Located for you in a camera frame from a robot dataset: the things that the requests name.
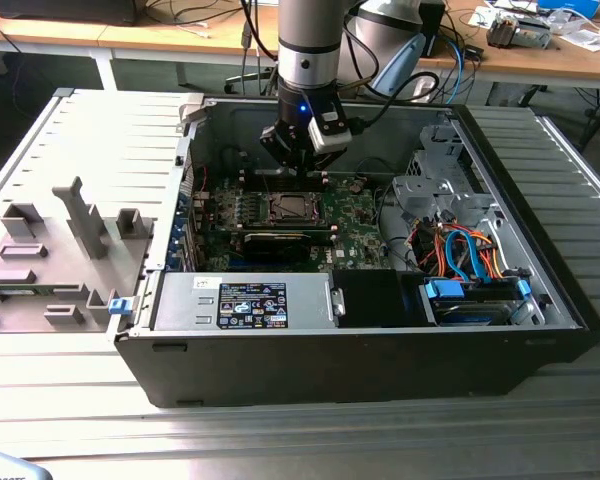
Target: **cable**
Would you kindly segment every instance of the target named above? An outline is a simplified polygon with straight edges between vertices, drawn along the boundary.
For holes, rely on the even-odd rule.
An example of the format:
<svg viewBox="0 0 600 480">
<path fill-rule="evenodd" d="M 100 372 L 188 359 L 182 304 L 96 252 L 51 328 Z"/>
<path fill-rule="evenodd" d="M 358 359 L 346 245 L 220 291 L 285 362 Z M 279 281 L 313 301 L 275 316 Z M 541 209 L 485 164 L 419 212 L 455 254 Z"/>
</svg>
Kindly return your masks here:
<svg viewBox="0 0 600 480">
<path fill-rule="evenodd" d="M 585 97 L 582 92 L 580 91 L 579 88 L 574 88 L 574 90 L 576 91 L 576 93 L 578 94 L 578 96 L 580 98 L 582 98 L 582 100 L 584 100 L 588 105 L 592 106 L 593 108 L 598 108 L 598 105 L 595 103 L 591 103 L 591 100 L 587 99 L 587 97 Z"/>
<path fill-rule="evenodd" d="M 23 58 L 24 58 L 24 53 L 22 53 L 22 50 L 20 50 L 20 49 L 19 49 L 19 48 L 16 46 L 16 44 L 15 44 L 15 43 L 13 43 L 13 42 L 11 41 L 11 39 L 10 39 L 10 38 L 7 36 L 7 34 L 6 34 L 6 33 L 4 33 L 4 32 L 3 32 L 1 29 L 0 29 L 0 35 L 2 36 L 2 38 L 4 38 L 4 39 L 5 39 L 5 40 L 6 40 L 6 41 L 9 43 L 9 45 L 11 45 L 11 46 L 13 47 L 13 49 L 14 49 L 16 52 L 18 52 L 18 53 L 19 53 L 20 55 L 22 55 L 22 56 L 23 56 Z M 48 84 L 51 86 L 51 88 L 53 88 L 53 89 L 55 89 L 55 88 L 56 88 L 56 87 L 55 87 L 55 85 L 53 84 L 53 82 L 52 82 L 51 80 L 49 80 L 49 78 L 48 78 L 48 77 L 47 77 L 47 76 L 46 76 L 46 75 L 45 75 L 45 74 L 44 74 L 44 73 L 43 73 L 41 70 L 39 70 L 39 69 L 38 69 L 37 67 L 35 67 L 35 66 L 34 66 L 34 69 L 35 69 L 35 71 L 36 71 L 36 72 L 38 72 L 38 75 L 40 75 L 42 78 L 44 78 L 44 80 L 45 80 L 45 81 L 46 81 L 46 82 L 47 82 L 47 83 L 48 83 Z"/>
<path fill-rule="evenodd" d="M 233 14 L 235 12 L 239 12 L 240 10 L 242 10 L 241 7 L 238 7 L 238 8 L 233 8 L 231 10 L 225 10 L 223 12 L 215 13 L 213 15 L 209 15 L 209 16 L 204 17 L 204 18 L 197 18 L 195 20 L 188 20 L 186 22 L 168 23 L 168 22 L 164 22 L 164 21 L 160 20 L 159 18 L 156 18 L 153 15 L 151 15 L 151 13 L 149 12 L 149 8 L 152 7 L 152 6 L 155 6 L 155 5 L 157 5 L 157 2 L 145 6 L 145 8 L 144 8 L 144 14 L 148 18 L 150 18 L 151 20 L 153 20 L 154 22 L 159 23 L 160 25 L 175 26 L 175 27 L 177 27 L 179 25 L 191 25 L 193 23 L 205 22 L 207 20 L 212 20 L 212 19 L 217 18 L 217 17 L 222 17 L 223 15 L 230 15 L 230 14 Z"/>
<path fill-rule="evenodd" d="M 593 113 L 591 114 L 591 116 L 589 118 L 589 121 L 587 122 L 587 126 L 584 128 L 584 131 L 582 132 L 582 136 L 580 137 L 580 142 L 578 145 L 578 147 L 579 147 L 578 149 L 580 151 L 583 151 L 587 147 L 587 145 L 589 144 L 591 139 L 594 137 L 594 135 L 600 129 L 600 118 L 598 118 L 599 110 L 600 110 L 600 103 L 594 109 Z"/>
<path fill-rule="evenodd" d="M 360 168 L 362 168 L 362 165 L 364 165 L 365 162 L 368 162 L 370 160 L 375 160 L 376 162 L 381 163 L 389 172 L 393 173 L 394 175 L 398 175 L 394 168 L 391 165 L 389 165 L 389 162 L 380 157 L 365 157 L 362 160 L 360 160 L 360 163 L 358 163 L 358 166 L 356 167 L 355 175 L 358 175 L 360 173 Z"/>
<path fill-rule="evenodd" d="M 178 10 L 177 13 L 173 12 L 173 0 L 169 0 L 169 8 L 171 9 L 171 15 L 173 16 L 173 21 L 177 22 L 178 21 L 178 17 L 180 15 L 182 15 L 183 13 L 187 13 L 187 12 L 193 12 L 196 10 L 205 10 L 207 8 L 212 8 L 216 5 L 216 3 L 218 3 L 219 0 L 213 0 L 211 3 L 207 4 L 207 5 L 202 5 L 200 7 L 187 7 L 187 8 L 183 8 L 182 10 Z"/>
<path fill-rule="evenodd" d="M 406 100 L 402 100 L 401 102 L 410 102 L 412 100 L 417 100 L 419 98 L 426 97 L 427 95 L 433 93 L 436 90 L 436 88 L 438 88 L 438 84 L 440 83 L 440 78 L 438 78 L 438 76 L 435 73 L 433 73 L 433 72 L 418 72 L 418 73 L 414 73 L 409 78 L 407 78 L 404 82 L 402 82 L 402 84 L 398 88 L 396 88 L 396 90 L 387 99 L 387 101 L 382 106 L 382 108 L 380 109 L 380 111 L 376 114 L 376 116 L 373 117 L 371 120 L 368 120 L 368 121 L 365 122 L 365 127 L 369 128 L 374 123 L 376 123 L 378 120 L 380 120 L 382 118 L 382 116 L 385 113 L 387 113 L 387 110 L 389 110 L 389 107 L 391 106 L 391 104 L 395 102 L 395 100 L 398 97 L 398 95 L 400 95 L 400 92 L 402 92 L 402 90 L 404 90 L 404 88 L 407 85 L 409 85 L 411 82 L 413 82 L 415 79 L 421 78 L 421 77 L 432 78 L 433 79 L 433 86 L 429 89 L 429 91 L 427 91 L 425 93 L 421 93 L 420 95 L 416 95 L 414 97 L 410 97 L 410 98 L 408 98 Z"/>
<path fill-rule="evenodd" d="M 453 101 L 453 99 L 456 97 L 456 94 L 458 93 L 458 88 L 460 87 L 460 82 L 462 81 L 462 70 L 464 68 L 464 65 L 463 65 L 463 60 L 462 60 L 462 54 L 460 53 L 460 49 L 458 48 L 458 46 L 455 43 L 453 43 L 453 41 L 448 39 L 447 37 L 442 37 L 442 38 L 449 45 L 451 45 L 453 50 L 456 52 L 456 56 L 458 57 L 458 78 L 456 80 L 456 86 L 453 89 L 453 93 L 451 94 L 451 96 L 449 97 L 449 99 L 446 102 L 446 104 L 449 105 Z"/>
<path fill-rule="evenodd" d="M 256 40 L 256 43 L 258 44 L 258 46 L 260 47 L 260 49 L 264 52 L 264 54 L 269 57 L 271 60 L 273 60 L 274 62 L 278 61 L 278 57 L 276 55 L 274 55 L 273 53 L 271 53 L 267 47 L 264 46 L 264 44 L 262 43 L 262 41 L 260 40 L 260 34 L 259 32 L 257 32 L 256 27 L 253 25 L 253 22 L 251 21 L 251 15 L 249 15 L 249 9 L 247 7 L 247 2 L 246 0 L 240 0 L 240 5 L 242 6 L 242 11 L 244 12 L 244 16 L 247 20 L 247 23 L 249 24 L 249 28 L 251 28 L 251 31 L 253 32 L 253 38 Z"/>
<path fill-rule="evenodd" d="M 258 0 L 253 0 L 253 8 L 255 9 L 256 17 L 256 34 L 260 35 L 260 25 L 258 22 Z M 258 95 L 262 95 L 262 78 L 261 78 L 261 67 L 260 67 L 260 48 L 256 44 L 256 61 L 258 62 Z"/>
<path fill-rule="evenodd" d="M 380 228 L 380 216 L 382 215 L 382 208 L 384 207 L 384 201 L 387 198 L 387 194 L 389 193 L 389 189 L 391 188 L 391 182 L 389 182 L 389 185 L 387 185 L 387 188 L 384 190 L 384 194 L 382 195 L 382 199 L 380 200 L 380 205 L 378 206 L 378 214 L 376 215 L 376 229 L 378 230 L 378 236 L 380 237 L 380 240 L 382 240 L 382 242 L 387 246 L 387 249 L 393 253 L 395 256 L 397 256 L 398 258 L 400 258 L 405 264 L 407 264 L 407 260 L 405 258 L 403 258 L 399 253 L 397 253 L 389 244 L 389 242 L 397 237 L 393 237 L 393 239 L 391 240 L 385 240 L 384 236 L 382 235 L 382 229 Z"/>
<path fill-rule="evenodd" d="M 431 99 L 432 102 L 435 102 L 438 99 L 438 97 L 440 97 L 440 103 L 444 102 L 444 96 L 447 93 L 447 91 L 445 90 L 447 83 L 449 83 L 449 80 L 451 79 L 451 75 L 453 75 L 453 72 L 455 72 L 456 68 L 458 68 L 458 58 L 455 57 L 454 61 L 455 61 L 455 63 L 453 65 L 453 68 L 451 70 L 449 70 L 449 73 L 447 74 L 447 78 L 444 79 L 444 83 L 440 86 L 440 88 L 438 88 L 438 92 Z"/>
<path fill-rule="evenodd" d="M 373 51 L 369 47 L 367 47 L 362 42 L 362 40 L 360 40 L 353 33 L 351 33 L 351 31 L 349 30 L 349 27 L 347 25 L 346 19 L 345 19 L 345 21 L 343 23 L 343 29 L 344 29 L 344 33 L 345 33 L 345 35 L 347 37 L 347 43 L 349 45 L 349 52 L 351 54 L 351 61 L 353 62 L 353 67 L 356 70 L 356 75 L 358 75 L 359 80 L 356 81 L 356 82 L 352 82 L 349 85 L 345 85 L 344 87 L 341 87 L 339 90 L 340 91 L 345 91 L 345 90 L 350 90 L 351 88 L 355 88 L 355 87 L 358 87 L 358 86 L 366 86 L 371 93 L 374 93 L 374 94 L 377 95 L 378 92 L 375 92 L 375 90 L 373 89 L 373 87 L 369 86 L 369 83 L 380 72 L 380 62 L 378 61 L 378 57 L 376 56 L 375 53 L 373 53 Z M 360 67 L 358 65 L 358 60 L 357 60 L 355 52 L 353 50 L 353 45 L 351 44 L 351 41 L 354 41 L 360 48 L 362 48 L 365 51 L 365 53 L 367 55 L 369 55 L 369 57 L 371 57 L 371 61 L 373 61 L 373 73 L 371 75 L 369 75 L 367 77 L 363 77 L 362 76 L 362 73 L 360 71 Z"/>
<path fill-rule="evenodd" d="M 469 276 L 462 270 L 460 270 L 460 268 L 458 268 L 453 262 L 453 239 L 458 235 L 463 235 L 467 240 L 467 247 L 469 248 L 469 257 L 471 258 L 471 266 L 473 267 L 473 272 L 476 274 L 476 277 L 482 279 L 483 281 L 487 281 L 490 277 L 487 271 L 485 270 L 485 267 L 480 264 L 476 244 L 472 236 L 465 230 L 453 230 L 451 233 L 449 233 L 449 235 L 447 235 L 447 240 L 445 242 L 445 255 L 447 256 L 449 266 L 454 272 L 460 275 L 465 282 L 469 281 Z"/>
<path fill-rule="evenodd" d="M 35 115 L 31 115 L 30 113 L 27 113 L 22 108 L 20 108 L 20 106 L 18 105 L 18 101 L 17 101 L 16 86 L 17 86 L 18 79 L 20 77 L 20 70 L 21 70 L 22 66 L 24 65 L 24 61 L 25 61 L 25 58 L 23 56 L 22 62 L 20 63 L 20 65 L 18 66 L 18 69 L 16 71 L 16 80 L 13 82 L 13 85 L 9 86 L 8 82 L 4 78 L 0 78 L 0 83 L 3 86 L 5 86 L 6 88 L 9 88 L 11 90 L 11 101 L 13 103 L 13 108 L 15 108 L 16 111 L 23 117 L 25 117 L 27 119 L 34 119 Z"/>
<path fill-rule="evenodd" d="M 240 67 L 240 85 L 242 85 L 242 95 L 245 95 L 245 88 L 244 88 L 244 70 L 245 67 L 247 65 L 247 49 L 244 48 L 242 49 L 242 65 Z"/>
</svg>

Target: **red wire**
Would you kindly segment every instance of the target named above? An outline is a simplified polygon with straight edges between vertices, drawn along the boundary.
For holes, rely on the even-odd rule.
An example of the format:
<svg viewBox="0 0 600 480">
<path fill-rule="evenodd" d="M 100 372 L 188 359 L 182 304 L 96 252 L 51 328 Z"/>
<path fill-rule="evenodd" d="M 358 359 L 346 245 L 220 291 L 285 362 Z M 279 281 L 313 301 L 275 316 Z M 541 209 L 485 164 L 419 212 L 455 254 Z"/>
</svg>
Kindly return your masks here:
<svg viewBox="0 0 600 480">
<path fill-rule="evenodd" d="M 204 189 L 207 188 L 207 176 L 209 174 L 209 170 L 207 169 L 206 165 L 203 165 L 202 169 L 204 170 L 204 180 L 202 181 L 202 188 L 200 189 L 200 191 L 204 192 Z"/>
<path fill-rule="evenodd" d="M 436 253 L 435 250 L 431 250 L 426 257 L 424 257 L 422 260 L 420 260 L 418 265 L 423 265 L 424 263 L 426 263 L 426 261 L 429 260 L 429 258 L 431 258 L 431 255 L 433 255 L 434 253 Z"/>
</svg>

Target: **blue plastic clip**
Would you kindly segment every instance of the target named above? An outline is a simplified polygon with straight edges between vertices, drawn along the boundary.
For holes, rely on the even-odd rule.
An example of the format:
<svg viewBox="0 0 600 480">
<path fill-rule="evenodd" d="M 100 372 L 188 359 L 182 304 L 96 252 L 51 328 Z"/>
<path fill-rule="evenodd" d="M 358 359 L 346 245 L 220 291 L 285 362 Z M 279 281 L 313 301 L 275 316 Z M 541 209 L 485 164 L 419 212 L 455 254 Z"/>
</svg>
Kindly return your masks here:
<svg viewBox="0 0 600 480">
<path fill-rule="evenodd" d="M 523 297 L 527 298 L 529 295 L 531 295 L 531 285 L 529 285 L 529 282 L 526 280 L 518 280 L 517 286 Z"/>
<path fill-rule="evenodd" d="M 457 280 L 431 280 L 424 286 L 429 298 L 463 298 L 462 283 Z"/>
<path fill-rule="evenodd" d="M 133 305 L 127 298 L 114 298 L 109 302 L 110 315 L 131 315 L 133 313 Z"/>
</svg>

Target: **electronic equipment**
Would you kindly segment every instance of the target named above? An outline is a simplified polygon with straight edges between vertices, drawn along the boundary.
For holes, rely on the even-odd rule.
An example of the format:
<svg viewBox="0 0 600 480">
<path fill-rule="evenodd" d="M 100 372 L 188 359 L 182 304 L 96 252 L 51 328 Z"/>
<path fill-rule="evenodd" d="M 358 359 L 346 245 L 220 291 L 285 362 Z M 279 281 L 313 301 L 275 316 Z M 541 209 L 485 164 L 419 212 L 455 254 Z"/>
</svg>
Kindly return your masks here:
<svg viewBox="0 0 600 480">
<path fill-rule="evenodd" d="M 504 394 L 600 341 L 499 140 L 465 107 L 392 107 L 296 178 L 257 142 L 274 100 L 194 103 L 179 149 L 192 163 L 174 167 L 173 224 L 148 254 L 164 260 L 108 330 L 154 405 Z"/>
<path fill-rule="evenodd" d="M 147 0 L 0 0 L 0 16 L 133 25 L 146 3 Z"/>
<path fill-rule="evenodd" d="M 421 0 L 420 18 L 422 19 L 422 33 L 426 40 L 422 56 L 429 58 L 433 55 L 433 47 L 444 16 L 445 3 L 443 0 Z"/>
<path fill-rule="evenodd" d="M 551 30 L 542 20 L 517 18 L 509 13 L 498 12 L 487 31 L 487 43 L 492 47 L 511 46 L 545 49 L 551 41 Z"/>
</svg>

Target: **power supply label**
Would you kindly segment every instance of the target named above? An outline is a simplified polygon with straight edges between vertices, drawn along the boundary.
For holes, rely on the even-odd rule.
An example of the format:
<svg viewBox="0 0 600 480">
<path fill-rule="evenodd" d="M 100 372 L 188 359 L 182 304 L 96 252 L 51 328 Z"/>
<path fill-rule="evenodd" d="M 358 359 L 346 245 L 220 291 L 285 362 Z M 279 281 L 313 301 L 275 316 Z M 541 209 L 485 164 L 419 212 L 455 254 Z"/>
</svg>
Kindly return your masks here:
<svg viewBox="0 0 600 480">
<path fill-rule="evenodd" d="M 286 283 L 221 283 L 218 327 L 287 328 Z"/>
</svg>

